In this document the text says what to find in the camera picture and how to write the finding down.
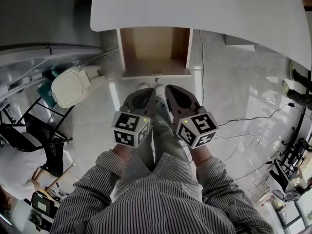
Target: striped sleeve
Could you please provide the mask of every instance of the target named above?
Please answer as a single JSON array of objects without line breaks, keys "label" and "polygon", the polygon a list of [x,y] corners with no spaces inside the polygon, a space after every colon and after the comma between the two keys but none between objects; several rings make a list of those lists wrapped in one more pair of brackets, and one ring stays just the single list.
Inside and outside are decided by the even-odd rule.
[{"label": "striped sleeve", "polygon": [[229,216],[229,203],[235,201],[237,223],[254,227],[259,233],[272,234],[272,227],[260,216],[243,190],[227,174],[225,165],[211,157],[198,166],[199,183],[203,186],[204,203],[221,209]]},{"label": "striped sleeve", "polygon": [[50,233],[82,233],[81,227],[111,204],[110,194],[124,166],[125,161],[112,150],[102,153],[96,165],[74,184],[75,190],[61,203]]}]

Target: striped shirt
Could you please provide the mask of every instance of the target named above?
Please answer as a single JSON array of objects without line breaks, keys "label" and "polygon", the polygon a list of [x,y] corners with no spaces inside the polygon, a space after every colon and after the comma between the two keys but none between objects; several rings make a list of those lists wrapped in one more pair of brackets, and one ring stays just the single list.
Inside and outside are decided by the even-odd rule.
[{"label": "striped shirt", "polygon": [[51,233],[235,233],[228,218],[233,200],[239,224],[273,233],[219,159],[198,166],[197,175],[198,181],[189,164],[166,153],[150,172],[136,155],[126,163],[104,152],[61,203]]}]

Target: white table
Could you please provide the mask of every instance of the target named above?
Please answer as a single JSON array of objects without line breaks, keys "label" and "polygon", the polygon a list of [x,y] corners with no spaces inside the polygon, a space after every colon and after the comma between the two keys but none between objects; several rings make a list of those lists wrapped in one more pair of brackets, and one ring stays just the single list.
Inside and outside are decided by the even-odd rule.
[{"label": "white table", "polygon": [[242,38],[311,68],[301,0],[93,0],[91,28],[170,26]]}]

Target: electrical wire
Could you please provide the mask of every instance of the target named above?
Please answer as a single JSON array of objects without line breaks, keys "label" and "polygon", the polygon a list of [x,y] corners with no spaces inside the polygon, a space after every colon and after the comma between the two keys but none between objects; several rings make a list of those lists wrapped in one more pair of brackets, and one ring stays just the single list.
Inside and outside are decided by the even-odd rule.
[{"label": "electrical wire", "polygon": [[[303,113],[303,110],[297,108],[296,106],[293,106],[294,108],[298,109],[300,112]],[[310,120],[312,120],[312,118],[310,116],[308,116],[306,113],[304,114],[306,117],[308,117]]]},{"label": "electrical wire", "polygon": [[255,169],[255,170],[253,170],[252,172],[250,172],[250,173],[246,174],[245,176],[242,176],[242,177],[236,178],[236,179],[234,179],[234,180],[236,181],[236,180],[239,180],[239,179],[241,179],[241,178],[247,177],[247,176],[249,176],[250,174],[254,173],[255,171],[259,170],[260,168],[262,168],[264,165],[267,165],[267,164],[268,164],[268,163],[264,163],[262,166],[260,166],[259,168],[257,168],[257,169]]},{"label": "electrical wire", "polygon": [[[233,152],[225,161],[223,161],[223,163],[225,163],[226,161],[228,161],[228,160],[237,152],[237,150],[238,150],[238,146],[237,146],[234,142],[230,141],[229,139],[230,139],[230,138],[245,137],[245,136],[255,137],[255,138],[252,140],[252,142],[250,143],[250,147],[252,147],[253,149],[255,149],[261,142],[262,142],[262,144],[264,144],[264,145],[266,145],[266,146],[270,146],[270,145],[272,145],[272,144],[274,143],[274,142],[272,142],[272,143],[270,143],[270,144],[264,143],[263,134],[258,134],[258,135],[251,135],[251,134],[237,135],[237,136],[231,136],[231,137],[228,137],[228,138],[224,138],[224,137],[222,137],[222,136],[216,135],[214,139],[216,139],[216,140],[217,140],[217,139],[222,139],[222,140],[228,141],[228,142],[232,143],[233,145],[235,145],[235,147],[236,147],[236,149],[234,150],[234,152]],[[254,143],[256,140],[259,140],[259,142],[258,142],[256,145],[253,145],[253,143]]]},{"label": "electrical wire", "polygon": [[232,142],[232,141],[230,141],[230,140],[228,140],[227,138],[223,138],[223,137],[221,137],[221,136],[215,136],[216,138],[214,138],[214,139],[222,139],[222,140],[225,140],[225,141],[227,141],[227,142],[230,142],[230,143],[232,143],[232,144],[234,144],[235,146],[236,146],[236,149],[234,150],[234,152],[225,160],[225,161],[223,161],[223,163],[225,163],[226,161],[228,161],[235,153],[236,153],[236,151],[237,151],[237,149],[238,149],[238,146],[234,143],[234,142]]},{"label": "electrical wire", "polygon": [[204,39],[203,36],[201,34],[201,30],[199,30],[199,34],[200,34],[200,39],[201,39],[201,44],[202,44],[202,52],[201,52],[201,58],[202,58],[202,62],[203,62],[203,74],[201,76],[201,87],[202,87],[202,101],[201,101],[201,105],[204,105],[204,98],[205,98],[205,91],[204,91],[204,74],[205,74],[205,44],[204,44]]},{"label": "electrical wire", "polygon": [[224,124],[221,124],[219,125],[219,127],[221,126],[224,126],[232,121],[241,121],[241,120],[253,120],[253,119],[257,119],[257,118],[265,118],[265,119],[270,119],[276,112],[282,110],[286,105],[288,105],[288,103],[286,103],[284,106],[282,106],[281,108],[275,110],[269,117],[266,117],[266,116],[257,116],[257,117],[253,117],[253,118],[250,118],[250,119],[247,119],[247,118],[242,118],[242,119],[231,119],[229,120],[228,122],[225,122]]}]

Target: fiducial marker cube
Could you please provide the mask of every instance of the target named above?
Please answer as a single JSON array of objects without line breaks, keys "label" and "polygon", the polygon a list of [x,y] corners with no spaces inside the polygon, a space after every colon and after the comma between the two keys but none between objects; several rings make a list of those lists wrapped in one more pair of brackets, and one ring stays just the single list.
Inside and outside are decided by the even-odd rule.
[{"label": "fiducial marker cube", "polygon": [[194,149],[210,142],[218,129],[213,114],[206,112],[180,119],[176,134]]},{"label": "fiducial marker cube", "polygon": [[150,123],[151,119],[148,117],[116,111],[112,124],[115,142],[138,147],[149,133]]}]

